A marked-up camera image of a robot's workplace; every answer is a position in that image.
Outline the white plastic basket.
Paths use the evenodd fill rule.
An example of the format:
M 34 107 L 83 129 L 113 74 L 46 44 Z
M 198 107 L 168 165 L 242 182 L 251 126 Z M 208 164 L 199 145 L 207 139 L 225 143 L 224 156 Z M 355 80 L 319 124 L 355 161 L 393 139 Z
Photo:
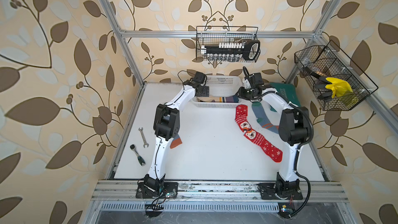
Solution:
M 206 85 L 209 87 L 209 96 L 233 96 L 236 95 L 242 81 L 238 76 L 208 75 Z M 236 108 L 241 103 L 219 103 L 219 102 L 198 102 L 195 96 L 191 101 L 197 107 L 206 108 Z

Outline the red bear sock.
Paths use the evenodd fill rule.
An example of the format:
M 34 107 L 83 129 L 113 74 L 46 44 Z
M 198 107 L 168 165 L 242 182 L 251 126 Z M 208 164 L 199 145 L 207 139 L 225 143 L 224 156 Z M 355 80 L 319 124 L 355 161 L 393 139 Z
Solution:
M 283 159 L 283 152 L 272 145 L 261 133 L 253 130 L 244 128 L 244 136 L 250 140 L 253 144 L 259 146 L 263 152 L 269 156 L 274 162 L 280 163 Z
M 235 110 L 235 122 L 238 124 L 240 130 L 242 132 L 250 131 L 251 125 L 247 121 L 248 106 L 241 104 L 238 105 Z

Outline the blue green toe sock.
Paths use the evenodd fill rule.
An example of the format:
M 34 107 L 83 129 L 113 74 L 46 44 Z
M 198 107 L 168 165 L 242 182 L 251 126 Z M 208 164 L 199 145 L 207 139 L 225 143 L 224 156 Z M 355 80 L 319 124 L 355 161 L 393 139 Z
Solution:
M 273 125 L 266 115 L 266 112 L 260 102 L 254 102 L 251 108 L 256 116 L 257 123 L 264 129 L 267 129 L 275 134 L 278 134 L 279 126 Z

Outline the blue orange striped sock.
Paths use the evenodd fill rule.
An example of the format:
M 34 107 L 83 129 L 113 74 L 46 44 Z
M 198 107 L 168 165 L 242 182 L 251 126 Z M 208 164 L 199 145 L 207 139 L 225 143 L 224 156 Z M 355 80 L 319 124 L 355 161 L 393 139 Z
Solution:
M 171 142 L 170 149 L 174 149 L 181 144 L 182 144 L 182 140 L 181 140 L 180 136 L 177 134 L 175 136 L 175 138 L 173 139 L 173 141 Z

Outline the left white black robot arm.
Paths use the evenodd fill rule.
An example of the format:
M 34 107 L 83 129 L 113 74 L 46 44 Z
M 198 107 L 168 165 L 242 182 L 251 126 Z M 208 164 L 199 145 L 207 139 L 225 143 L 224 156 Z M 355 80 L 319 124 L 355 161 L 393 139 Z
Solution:
M 209 96 L 207 76 L 201 72 L 182 83 L 180 92 L 169 102 L 159 104 L 155 111 L 153 129 L 155 150 L 151 167 L 144 177 L 144 186 L 161 195 L 164 190 L 165 159 L 171 143 L 180 130 L 180 112 L 196 96 Z

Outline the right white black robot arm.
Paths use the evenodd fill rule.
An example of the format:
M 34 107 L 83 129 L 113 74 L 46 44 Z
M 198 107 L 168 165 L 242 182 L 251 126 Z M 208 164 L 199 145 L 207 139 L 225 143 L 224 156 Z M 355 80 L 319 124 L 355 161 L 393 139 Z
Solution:
M 266 85 L 260 73 L 249 74 L 246 67 L 243 68 L 243 86 L 237 92 L 240 99 L 249 101 L 263 100 L 280 114 L 278 134 L 285 143 L 283 151 L 273 146 L 264 136 L 255 131 L 247 121 L 248 107 L 239 105 L 236 108 L 235 121 L 244 133 L 244 136 L 270 156 L 281 166 L 277 173 L 275 186 L 268 194 L 285 199 L 300 190 L 300 178 L 297 167 L 301 148 L 310 143 L 314 136 L 314 128 L 309 119 L 308 109 L 299 107 L 288 101 L 272 86 Z

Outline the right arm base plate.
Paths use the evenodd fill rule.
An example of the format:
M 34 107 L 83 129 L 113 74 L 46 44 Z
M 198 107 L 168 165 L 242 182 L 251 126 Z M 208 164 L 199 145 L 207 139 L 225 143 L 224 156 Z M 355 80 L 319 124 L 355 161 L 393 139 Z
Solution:
M 262 200 L 303 200 L 299 181 L 259 183 L 257 186 Z

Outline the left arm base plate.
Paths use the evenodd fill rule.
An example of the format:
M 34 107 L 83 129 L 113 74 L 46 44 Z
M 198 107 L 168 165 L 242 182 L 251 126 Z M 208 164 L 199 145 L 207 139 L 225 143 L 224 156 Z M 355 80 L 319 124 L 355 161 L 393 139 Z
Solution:
M 175 198 L 178 194 L 178 183 L 173 181 L 166 181 L 162 184 L 150 187 L 146 182 L 138 182 L 136 192 L 137 199 L 168 199 Z

